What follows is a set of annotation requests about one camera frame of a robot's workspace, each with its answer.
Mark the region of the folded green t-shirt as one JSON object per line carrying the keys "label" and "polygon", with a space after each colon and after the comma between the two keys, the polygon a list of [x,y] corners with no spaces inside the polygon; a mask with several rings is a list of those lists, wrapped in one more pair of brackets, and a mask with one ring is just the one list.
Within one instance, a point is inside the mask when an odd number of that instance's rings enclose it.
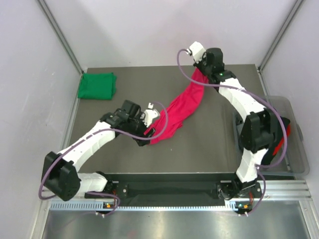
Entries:
{"label": "folded green t-shirt", "polygon": [[111,100],[116,93],[114,73],[90,74],[81,77],[77,97],[85,100]]}

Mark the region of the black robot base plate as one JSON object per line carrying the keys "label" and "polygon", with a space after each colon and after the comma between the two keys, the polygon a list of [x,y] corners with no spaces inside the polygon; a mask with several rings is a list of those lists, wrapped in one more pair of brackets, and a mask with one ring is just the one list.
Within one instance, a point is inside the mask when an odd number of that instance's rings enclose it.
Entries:
{"label": "black robot base plate", "polygon": [[240,190],[234,173],[114,173],[106,178],[105,192],[128,207],[222,206],[225,200],[261,196],[257,181]]}

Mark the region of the right aluminium corner post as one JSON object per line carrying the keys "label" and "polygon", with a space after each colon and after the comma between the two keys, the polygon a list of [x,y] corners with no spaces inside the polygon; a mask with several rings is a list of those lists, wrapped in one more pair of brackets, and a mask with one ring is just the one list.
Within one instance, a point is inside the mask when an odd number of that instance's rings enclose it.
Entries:
{"label": "right aluminium corner post", "polygon": [[305,3],[305,0],[295,0],[291,9],[289,10],[287,16],[284,18],[283,23],[281,24],[278,32],[276,33],[270,47],[268,48],[265,56],[263,57],[261,63],[257,67],[258,73],[262,73],[265,69],[267,63],[271,59],[272,55],[274,54],[275,50],[279,46],[282,38],[284,37],[285,33],[289,29],[290,25],[292,24],[293,20],[295,19],[297,13],[301,9],[302,5]]}

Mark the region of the aluminium corner post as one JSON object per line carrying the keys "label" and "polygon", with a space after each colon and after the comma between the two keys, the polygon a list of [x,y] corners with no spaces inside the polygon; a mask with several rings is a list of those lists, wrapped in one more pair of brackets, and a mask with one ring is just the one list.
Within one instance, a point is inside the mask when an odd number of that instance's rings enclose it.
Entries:
{"label": "aluminium corner post", "polygon": [[284,37],[285,33],[289,29],[290,25],[292,24],[293,20],[295,19],[297,13],[301,9],[302,5],[305,3],[305,0],[295,0],[291,9],[289,10],[287,16],[284,18],[283,23],[281,24],[278,32],[276,33],[270,47],[268,48],[265,56],[263,57],[261,63],[257,67],[258,73],[262,73],[265,69],[267,63],[271,59],[272,55],[274,54],[275,50],[279,46],[282,38]]}
{"label": "aluminium corner post", "polygon": [[71,49],[70,44],[68,43],[63,31],[61,30],[57,20],[55,19],[49,5],[45,0],[36,0],[36,3],[42,10],[43,14],[45,15],[46,19],[48,20],[50,26],[52,27],[55,35],[57,36],[59,42],[61,43],[63,49],[65,50],[66,54],[68,55],[71,63],[75,67],[76,71],[81,75],[84,73],[78,59],[76,58],[73,50]]}

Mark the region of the pink t-shirt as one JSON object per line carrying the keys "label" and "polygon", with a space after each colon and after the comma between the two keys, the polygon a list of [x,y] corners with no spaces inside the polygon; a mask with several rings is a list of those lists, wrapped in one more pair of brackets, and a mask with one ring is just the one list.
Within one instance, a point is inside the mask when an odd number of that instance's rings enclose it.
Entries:
{"label": "pink t-shirt", "polygon": [[[208,83],[198,69],[195,69],[191,78],[200,83]],[[154,145],[165,139],[172,138],[176,131],[183,126],[183,121],[191,116],[199,107],[204,96],[204,86],[191,82],[185,90],[178,95],[167,107],[168,124],[163,134],[156,139],[152,139],[149,145]],[[160,117],[151,124],[151,129],[155,129],[156,136],[165,125],[165,112],[160,112]]]}

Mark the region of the black t-shirt in bin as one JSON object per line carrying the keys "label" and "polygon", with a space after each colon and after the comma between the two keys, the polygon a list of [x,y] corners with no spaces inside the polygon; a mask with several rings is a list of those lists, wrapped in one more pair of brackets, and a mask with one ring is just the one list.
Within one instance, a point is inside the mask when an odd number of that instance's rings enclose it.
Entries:
{"label": "black t-shirt in bin", "polygon": [[[288,119],[288,118],[285,118],[285,117],[281,117],[282,121],[283,121],[283,124],[285,126],[285,129],[286,127],[288,126],[288,124],[291,125],[291,121]],[[283,137],[283,131],[281,129],[281,126],[280,124],[278,123],[278,131],[277,131],[277,137],[276,137],[276,140],[275,142],[272,144],[271,147],[269,147],[267,153],[264,155],[262,161],[261,161],[261,164],[262,165],[269,165],[272,160],[274,159],[275,156],[273,156],[273,151],[275,149],[275,147],[277,146],[277,144],[280,142],[281,138]]]}

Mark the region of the left aluminium corner post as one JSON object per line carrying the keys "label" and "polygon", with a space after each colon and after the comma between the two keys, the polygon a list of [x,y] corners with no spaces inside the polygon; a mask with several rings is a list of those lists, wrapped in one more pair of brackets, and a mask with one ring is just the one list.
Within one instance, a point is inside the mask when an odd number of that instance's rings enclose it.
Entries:
{"label": "left aluminium corner post", "polygon": [[36,3],[42,10],[43,14],[45,15],[46,19],[48,20],[50,26],[52,27],[55,35],[57,36],[59,42],[61,43],[63,49],[65,50],[66,54],[68,55],[71,63],[75,67],[76,71],[81,75],[84,73],[78,59],[76,58],[73,50],[71,49],[70,44],[68,43],[63,31],[61,30],[57,20],[55,19],[49,5],[45,0],[36,0]]}

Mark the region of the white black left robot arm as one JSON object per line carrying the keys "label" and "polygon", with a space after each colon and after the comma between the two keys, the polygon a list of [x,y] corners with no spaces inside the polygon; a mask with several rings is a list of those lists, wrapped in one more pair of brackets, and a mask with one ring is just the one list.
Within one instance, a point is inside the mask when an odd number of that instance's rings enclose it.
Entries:
{"label": "white black left robot arm", "polygon": [[44,159],[41,182],[44,187],[63,201],[77,194],[97,192],[109,197],[113,185],[102,172],[80,173],[80,168],[106,143],[120,134],[132,137],[139,146],[149,144],[155,130],[150,128],[160,113],[150,103],[148,108],[125,100],[113,113],[106,113],[85,135],[58,153],[50,152]]}

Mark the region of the aluminium front frame rail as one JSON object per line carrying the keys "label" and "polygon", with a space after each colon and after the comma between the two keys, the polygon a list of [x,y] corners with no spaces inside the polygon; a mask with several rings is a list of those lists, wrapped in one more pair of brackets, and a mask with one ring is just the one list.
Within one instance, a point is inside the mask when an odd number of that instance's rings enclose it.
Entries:
{"label": "aluminium front frame rail", "polygon": [[[309,198],[310,193],[306,186],[306,183],[300,180],[266,180],[263,181],[262,179],[256,180],[261,187],[261,196],[257,199],[251,199],[250,201],[245,201],[243,199],[231,199],[225,200],[224,204],[228,201],[234,201],[236,203],[239,202],[247,202],[253,203],[257,202],[257,200],[300,200],[302,198]],[[64,201],[66,203],[71,203],[77,198],[82,198],[83,200],[103,200],[106,201],[107,199],[111,199],[113,201],[119,201],[120,198],[116,195],[112,195],[106,192],[88,192],[86,194],[77,194],[69,201]]]}

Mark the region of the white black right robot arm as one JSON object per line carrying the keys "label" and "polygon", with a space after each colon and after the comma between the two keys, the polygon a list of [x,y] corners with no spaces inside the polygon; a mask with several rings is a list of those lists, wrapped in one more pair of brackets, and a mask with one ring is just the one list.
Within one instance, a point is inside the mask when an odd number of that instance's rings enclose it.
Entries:
{"label": "white black right robot arm", "polygon": [[225,69],[221,49],[204,49],[198,44],[190,47],[189,53],[194,66],[208,78],[209,85],[228,100],[243,121],[240,131],[243,153],[232,189],[236,196],[244,197],[251,191],[269,149],[279,142],[287,145],[285,125],[271,105],[245,90],[234,73]]}

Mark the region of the red t-shirt in bin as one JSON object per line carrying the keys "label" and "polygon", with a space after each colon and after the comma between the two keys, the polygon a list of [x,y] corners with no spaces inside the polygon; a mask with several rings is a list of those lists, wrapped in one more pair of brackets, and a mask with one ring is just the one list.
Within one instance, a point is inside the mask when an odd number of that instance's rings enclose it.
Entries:
{"label": "red t-shirt in bin", "polygon": [[[286,127],[286,135],[287,137],[290,136],[291,134],[291,125],[288,124],[288,126]],[[280,148],[282,147],[282,145],[284,144],[284,138],[282,137],[280,142],[277,144],[277,146],[275,147],[274,151],[273,151],[273,156],[275,156],[278,151],[280,150]]]}

